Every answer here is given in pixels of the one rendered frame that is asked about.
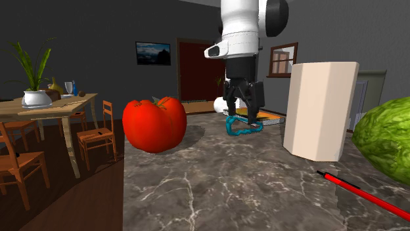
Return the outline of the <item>cream faceted cylinder container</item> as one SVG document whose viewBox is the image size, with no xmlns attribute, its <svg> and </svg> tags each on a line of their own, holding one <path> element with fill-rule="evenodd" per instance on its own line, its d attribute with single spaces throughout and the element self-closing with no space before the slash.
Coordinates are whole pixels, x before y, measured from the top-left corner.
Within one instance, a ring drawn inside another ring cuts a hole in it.
<svg viewBox="0 0 410 231">
<path fill-rule="evenodd" d="M 292 155 L 339 161 L 358 70 L 357 62 L 293 65 L 283 140 Z"/>
</svg>

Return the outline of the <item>framed landscape wall picture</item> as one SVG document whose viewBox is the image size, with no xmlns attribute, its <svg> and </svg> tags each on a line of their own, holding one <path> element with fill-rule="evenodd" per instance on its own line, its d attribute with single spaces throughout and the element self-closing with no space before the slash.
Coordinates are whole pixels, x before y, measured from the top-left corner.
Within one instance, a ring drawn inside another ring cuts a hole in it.
<svg viewBox="0 0 410 231">
<path fill-rule="evenodd" d="M 170 44 L 135 42 L 138 65 L 170 66 Z"/>
</svg>

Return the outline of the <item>light wooden dining table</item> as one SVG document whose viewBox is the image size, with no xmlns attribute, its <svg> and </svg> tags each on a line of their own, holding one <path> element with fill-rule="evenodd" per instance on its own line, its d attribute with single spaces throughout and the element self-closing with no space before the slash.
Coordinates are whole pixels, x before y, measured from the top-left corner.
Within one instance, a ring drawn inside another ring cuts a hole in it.
<svg viewBox="0 0 410 231">
<path fill-rule="evenodd" d="M 54 102 L 49 101 L 48 103 L 43 104 L 28 100 L 31 94 L 36 98 L 39 98 L 39 95 L 41 94 L 38 87 L 43 82 L 41 76 L 46 67 L 51 50 L 46 49 L 40 62 L 36 61 L 35 63 L 32 63 L 28 53 L 22 49 L 20 43 L 11 43 L 11 45 L 17 51 L 13 56 L 19 61 L 28 76 L 30 90 L 28 91 L 27 96 L 16 98 L 12 101 L 0 102 L 0 122 L 36 120 L 38 121 L 41 139 L 44 140 L 43 121 L 46 119 L 60 118 L 62 120 L 64 138 L 70 163 L 75 177 L 77 179 L 80 178 L 80 171 L 78 169 L 78 162 L 72 141 L 70 116 L 83 108 L 86 104 L 90 104 L 93 123 L 97 127 L 95 113 L 96 94 L 87 93 L 84 97 L 71 96 L 70 98 L 63 98 Z"/>
</svg>

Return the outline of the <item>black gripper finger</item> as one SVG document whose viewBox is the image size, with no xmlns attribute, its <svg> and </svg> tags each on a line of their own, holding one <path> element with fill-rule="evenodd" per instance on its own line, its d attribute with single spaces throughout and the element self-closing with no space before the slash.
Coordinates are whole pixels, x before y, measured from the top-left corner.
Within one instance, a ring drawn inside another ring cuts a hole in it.
<svg viewBox="0 0 410 231">
<path fill-rule="evenodd" d="M 260 107 L 265 106 L 263 82 L 245 83 L 242 86 L 242 100 L 247 106 L 248 124 L 255 123 Z"/>
<path fill-rule="evenodd" d="M 241 96 L 240 80 L 231 79 L 230 81 L 224 82 L 223 99 L 226 101 L 228 106 L 229 115 L 236 115 L 236 100 L 237 97 Z"/>
</svg>

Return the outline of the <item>red tomato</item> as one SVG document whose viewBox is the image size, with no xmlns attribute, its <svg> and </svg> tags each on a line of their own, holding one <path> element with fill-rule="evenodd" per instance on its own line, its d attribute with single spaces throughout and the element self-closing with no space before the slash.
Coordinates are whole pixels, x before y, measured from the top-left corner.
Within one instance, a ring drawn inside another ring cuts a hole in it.
<svg viewBox="0 0 410 231">
<path fill-rule="evenodd" d="M 157 154 L 180 144 L 187 128 L 187 115 L 176 98 L 167 96 L 155 103 L 132 100 L 124 108 L 122 123 L 133 147 Z"/>
</svg>

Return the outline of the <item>brown framed window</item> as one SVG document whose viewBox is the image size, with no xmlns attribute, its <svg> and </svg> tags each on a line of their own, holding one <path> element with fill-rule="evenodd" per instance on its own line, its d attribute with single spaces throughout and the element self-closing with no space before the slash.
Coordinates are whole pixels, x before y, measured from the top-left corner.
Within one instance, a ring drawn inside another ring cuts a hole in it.
<svg viewBox="0 0 410 231">
<path fill-rule="evenodd" d="M 286 78 L 291 76 L 296 63 L 298 42 L 271 47 L 269 73 L 267 77 Z"/>
</svg>

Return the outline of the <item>white round plant pot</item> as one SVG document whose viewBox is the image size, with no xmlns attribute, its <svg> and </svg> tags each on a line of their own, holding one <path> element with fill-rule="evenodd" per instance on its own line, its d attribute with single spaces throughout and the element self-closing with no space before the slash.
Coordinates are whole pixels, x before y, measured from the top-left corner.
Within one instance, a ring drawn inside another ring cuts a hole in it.
<svg viewBox="0 0 410 231">
<path fill-rule="evenodd" d="M 240 99 L 239 99 L 239 98 L 236 98 L 235 107 L 236 107 L 236 108 L 240 108 Z M 228 107 L 228 105 L 227 105 L 227 102 L 223 99 L 222 96 L 221 96 L 221 97 L 217 97 L 217 98 L 214 100 L 214 110 L 215 110 L 217 113 L 222 113 L 224 110 L 228 110 L 228 109 L 229 109 L 229 107 Z"/>
</svg>

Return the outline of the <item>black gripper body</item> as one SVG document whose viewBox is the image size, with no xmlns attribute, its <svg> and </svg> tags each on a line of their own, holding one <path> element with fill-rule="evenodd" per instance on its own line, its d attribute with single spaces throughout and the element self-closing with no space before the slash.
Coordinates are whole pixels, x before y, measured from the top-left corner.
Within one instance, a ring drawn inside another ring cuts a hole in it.
<svg viewBox="0 0 410 231">
<path fill-rule="evenodd" d="M 255 82 L 256 77 L 256 55 L 228 58 L 225 62 L 226 77 L 228 79 L 245 79 Z"/>
</svg>

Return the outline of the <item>yellow and orange book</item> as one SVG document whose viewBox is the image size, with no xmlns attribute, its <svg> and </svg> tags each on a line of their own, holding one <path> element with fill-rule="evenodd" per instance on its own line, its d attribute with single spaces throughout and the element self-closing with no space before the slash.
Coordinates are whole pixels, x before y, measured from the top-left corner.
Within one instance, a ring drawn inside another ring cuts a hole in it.
<svg viewBox="0 0 410 231">
<path fill-rule="evenodd" d="M 248 119 L 247 108 L 237 108 L 235 117 Z M 285 118 L 279 115 L 270 114 L 267 112 L 259 111 L 256 116 L 256 120 L 261 122 L 264 126 L 276 125 L 285 122 Z"/>
</svg>

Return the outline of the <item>green lettuce head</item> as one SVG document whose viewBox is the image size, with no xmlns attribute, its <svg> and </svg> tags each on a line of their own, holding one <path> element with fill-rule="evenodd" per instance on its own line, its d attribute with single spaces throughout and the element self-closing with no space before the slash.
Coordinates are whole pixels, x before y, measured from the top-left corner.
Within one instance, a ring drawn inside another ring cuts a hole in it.
<svg viewBox="0 0 410 231">
<path fill-rule="evenodd" d="M 369 110 L 352 142 L 375 169 L 410 186 L 410 96 Z"/>
</svg>

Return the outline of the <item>red and black pen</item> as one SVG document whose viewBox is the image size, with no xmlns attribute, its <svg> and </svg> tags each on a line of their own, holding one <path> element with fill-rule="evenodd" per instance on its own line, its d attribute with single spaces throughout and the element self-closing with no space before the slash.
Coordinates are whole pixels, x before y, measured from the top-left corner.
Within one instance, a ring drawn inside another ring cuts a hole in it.
<svg viewBox="0 0 410 231">
<path fill-rule="evenodd" d="M 350 191 L 351 193 L 354 193 L 355 195 L 366 199 L 367 201 L 370 201 L 374 203 L 375 205 L 407 220 L 410 222 L 410 213 L 407 211 L 404 211 L 403 209 L 400 209 L 399 207 L 396 207 L 395 205 L 392 205 L 391 203 L 388 203 L 372 194 L 367 193 L 366 191 L 363 191 L 360 189 L 360 187 L 351 184 L 341 178 L 338 178 L 328 172 L 321 172 L 321 171 L 316 171 L 319 175 L 321 175 L 324 179 L 344 188 L 347 191 Z"/>
</svg>

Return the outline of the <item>blue carabiner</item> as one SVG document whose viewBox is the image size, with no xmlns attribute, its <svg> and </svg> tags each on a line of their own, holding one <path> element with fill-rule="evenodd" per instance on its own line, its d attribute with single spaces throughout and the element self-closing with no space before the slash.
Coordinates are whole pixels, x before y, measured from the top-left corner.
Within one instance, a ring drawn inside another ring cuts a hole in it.
<svg viewBox="0 0 410 231">
<path fill-rule="evenodd" d="M 226 126 L 226 131 L 228 135 L 231 136 L 239 136 L 239 135 L 248 135 L 251 133 L 258 133 L 263 129 L 263 123 L 257 121 L 256 125 L 258 125 L 258 128 L 253 128 L 253 129 L 243 129 L 243 130 L 238 130 L 238 131 L 232 131 L 232 124 L 236 121 L 242 121 L 242 122 L 248 122 L 248 119 L 243 118 L 243 117 L 237 117 L 237 116 L 228 116 L 226 118 L 225 126 Z"/>
</svg>

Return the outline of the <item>orange wooden chair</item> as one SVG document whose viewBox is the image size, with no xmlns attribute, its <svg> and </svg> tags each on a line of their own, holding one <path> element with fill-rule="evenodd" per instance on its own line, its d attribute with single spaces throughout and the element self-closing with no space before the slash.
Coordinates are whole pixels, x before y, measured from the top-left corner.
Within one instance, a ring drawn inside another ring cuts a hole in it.
<svg viewBox="0 0 410 231">
<path fill-rule="evenodd" d="M 87 118 L 86 118 L 86 114 L 85 114 L 85 109 L 83 109 L 82 111 L 76 112 L 74 114 L 72 114 L 70 116 L 70 119 L 78 119 L 81 123 L 81 128 L 82 131 L 86 131 L 87 130 Z M 61 119 L 57 119 L 58 121 L 58 127 L 59 127 L 59 131 L 60 131 L 60 135 L 63 135 L 63 126 L 62 126 L 62 120 Z"/>
<path fill-rule="evenodd" d="M 16 184 L 25 210 L 30 210 L 30 203 L 27 195 L 25 180 L 41 169 L 46 188 L 50 188 L 49 175 L 45 161 L 44 152 L 28 152 L 16 154 L 5 124 L 0 122 L 0 143 L 5 143 L 9 151 L 8 155 L 0 155 L 0 193 L 7 194 L 6 185 Z"/>
<path fill-rule="evenodd" d="M 109 153 L 109 146 L 112 145 L 112 149 L 114 152 L 114 161 L 115 162 L 118 161 L 118 152 L 116 149 L 116 137 L 114 134 L 114 119 L 113 119 L 112 103 L 103 100 L 102 108 L 103 108 L 104 127 L 77 133 L 78 142 L 80 146 L 81 159 L 85 160 L 88 171 L 90 170 L 89 154 L 88 154 L 89 150 L 105 146 L 106 152 Z M 106 126 L 106 115 L 110 116 L 111 129 L 109 129 Z"/>
<path fill-rule="evenodd" d="M 15 136 L 20 135 L 23 143 L 25 151 L 28 151 L 28 142 L 26 138 L 26 131 L 33 131 L 35 133 L 36 139 L 40 142 L 39 131 L 37 128 L 36 121 L 14 121 L 5 123 L 6 132 L 8 132 L 9 136 L 12 139 L 12 143 L 16 145 Z"/>
</svg>

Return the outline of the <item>grey green door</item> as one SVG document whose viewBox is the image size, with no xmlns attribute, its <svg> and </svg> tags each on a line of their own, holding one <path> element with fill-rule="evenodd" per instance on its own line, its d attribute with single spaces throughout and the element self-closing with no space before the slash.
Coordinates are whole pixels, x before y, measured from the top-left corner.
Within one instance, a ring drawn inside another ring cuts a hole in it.
<svg viewBox="0 0 410 231">
<path fill-rule="evenodd" d="M 359 70 L 352 107 L 348 120 L 348 130 L 353 132 L 360 119 L 380 104 L 387 70 Z"/>
</svg>

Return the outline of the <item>dark red door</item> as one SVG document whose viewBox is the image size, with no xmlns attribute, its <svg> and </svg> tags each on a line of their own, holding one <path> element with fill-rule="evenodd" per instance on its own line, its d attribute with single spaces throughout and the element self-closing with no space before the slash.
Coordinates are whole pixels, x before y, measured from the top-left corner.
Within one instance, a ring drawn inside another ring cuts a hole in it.
<svg viewBox="0 0 410 231">
<path fill-rule="evenodd" d="M 213 101 L 223 93 L 225 63 L 204 57 L 214 43 L 200 39 L 177 39 L 177 82 L 181 101 Z"/>
</svg>

